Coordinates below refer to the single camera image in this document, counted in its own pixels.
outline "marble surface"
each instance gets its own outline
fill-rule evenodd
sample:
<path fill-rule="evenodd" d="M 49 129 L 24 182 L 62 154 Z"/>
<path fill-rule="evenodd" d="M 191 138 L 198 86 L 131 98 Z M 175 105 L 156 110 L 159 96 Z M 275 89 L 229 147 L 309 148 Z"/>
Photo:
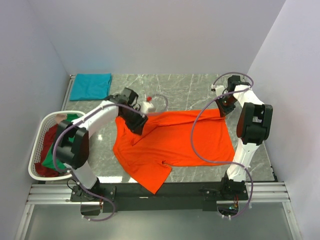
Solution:
<path fill-rule="evenodd" d="M 216 74 L 113 74 L 110 94 L 120 93 L 124 87 L 139 94 L 139 100 L 153 94 L 163 94 L 168 98 L 169 111 L 202 109 L 216 94 L 210 86 L 217 78 Z M 227 77 L 220 84 L 226 83 Z M 64 110 L 89 112 L 101 101 L 66 101 Z M 153 104 L 162 109 L 164 100 L 155 98 Z M 214 102 L 209 108 L 217 108 Z M 238 138 L 236 128 L 241 113 L 240 105 L 226 117 L 232 145 L 236 149 Z M 118 163 L 112 148 L 117 136 L 114 122 L 110 122 L 90 138 L 89 164 L 102 183 L 131 183 L 132 179 Z M 172 167 L 166 182 L 220 181 L 229 166 Z M 256 151 L 249 169 L 254 181 L 274 181 L 273 169 L 265 148 L 261 145 Z"/>

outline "dark red cloth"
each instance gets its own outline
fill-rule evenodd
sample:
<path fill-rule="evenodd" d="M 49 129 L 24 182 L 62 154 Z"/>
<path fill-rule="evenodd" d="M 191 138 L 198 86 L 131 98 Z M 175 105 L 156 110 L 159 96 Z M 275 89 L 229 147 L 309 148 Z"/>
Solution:
<path fill-rule="evenodd" d="M 40 156 L 40 162 L 34 164 L 36 172 L 43 177 L 57 177 L 59 173 L 51 168 L 42 166 L 42 162 L 46 159 L 48 151 L 51 145 L 54 143 L 56 132 L 58 129 L 58 124 L 49 128 L 49 130 L 45 133 L 43 139 L 43 149 Z"/>

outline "orange fabric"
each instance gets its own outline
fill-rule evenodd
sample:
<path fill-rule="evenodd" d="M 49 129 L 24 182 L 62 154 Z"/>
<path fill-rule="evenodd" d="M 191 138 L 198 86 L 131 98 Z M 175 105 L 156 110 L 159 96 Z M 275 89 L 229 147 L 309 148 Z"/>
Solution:
<path fill-rule="evenodd" d="M 154 194 L 168 177 L 170 166 L 217 165 L 201 160 L 192 150 L 190 133 L 199 112 L 167 111 L 149 116 L 141 136 L 133 134 L 117 117 L 114 155 L 133 179 Z M 195 126 L 193 141 L 198 153 L 208 160 L 233 160 L 234 148 L 218 109 L 204 111 Z"/>

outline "green cloth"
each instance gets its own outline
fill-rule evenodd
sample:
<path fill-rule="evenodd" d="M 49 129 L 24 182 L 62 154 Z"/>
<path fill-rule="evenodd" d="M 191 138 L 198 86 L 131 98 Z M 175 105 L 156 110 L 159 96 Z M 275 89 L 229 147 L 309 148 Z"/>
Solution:
<path fill-rule="evenodd" d="M 78 118 L 79 118 L 79 116 L 77 114 L 67 114 L 67 116 L 66 116 L 66 120 L 69 121 L 69 122 L 71 122 L 72 120 L 78 119 Z M 69 137 L 69 140 L 71 142 L 73 142 L 74 141 L 74 137 L 72 137 L 72 138 Z M 54 146 L 52 144 L 50 149 L 49 149 L 49 151 L 48 151 L 48 153 L 47 153 L 47 155 L 46 155 L 46 157 L 45 157 L 45 159 L 44 159 L 44 161 L 43 161 L 43 163 L 42 163 L 42 166 L 55 170 L 56 168 L 55 168 L 54 159 L 53 159 L 53 156 L 52 156 L 52 148 L 53 147 Z M 59 161 L 59 159 L 56 160 L 56 164 L 57 164 L 58 168 L 60 168 L 60 169 L 65 169 L 66 168 L 66 166 L 62 162 Z"/>

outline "red cloth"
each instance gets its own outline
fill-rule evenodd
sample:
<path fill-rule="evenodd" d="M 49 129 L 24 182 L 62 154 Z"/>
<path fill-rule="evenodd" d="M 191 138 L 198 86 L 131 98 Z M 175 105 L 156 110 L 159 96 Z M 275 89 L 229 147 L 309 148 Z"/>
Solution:
<path fill-rule="evenodd" d="M 192 125 L 200 110 L 167 111 L 149 116 L 142 136 L 130 132 L 117 117 L 117 137 L 113 152 L 123 169 L 138 183 L 156 193 L 171 166 L 214 166 L 201 160 L 190 143 Z M 211 161 L 231 162 L 235 155 L 225 118 L 218 109 L 209 109 L 199 118 L 193 140 L 198 153 Z"/>
<path fill-rule="evenodd" d="M 51 145 L 54 143 L 56 132 L 58 129 L 58 124 L 49 128 L 49 130 L 45 133 L 43 139 L 43 149 L 41 151 L 40 162 L 34 164 L 36 172 L 43 177 L 57 177 L 59 173 L 51 168 L 42 166 L 43 161 L 46 159 L 48 151 Z"/>

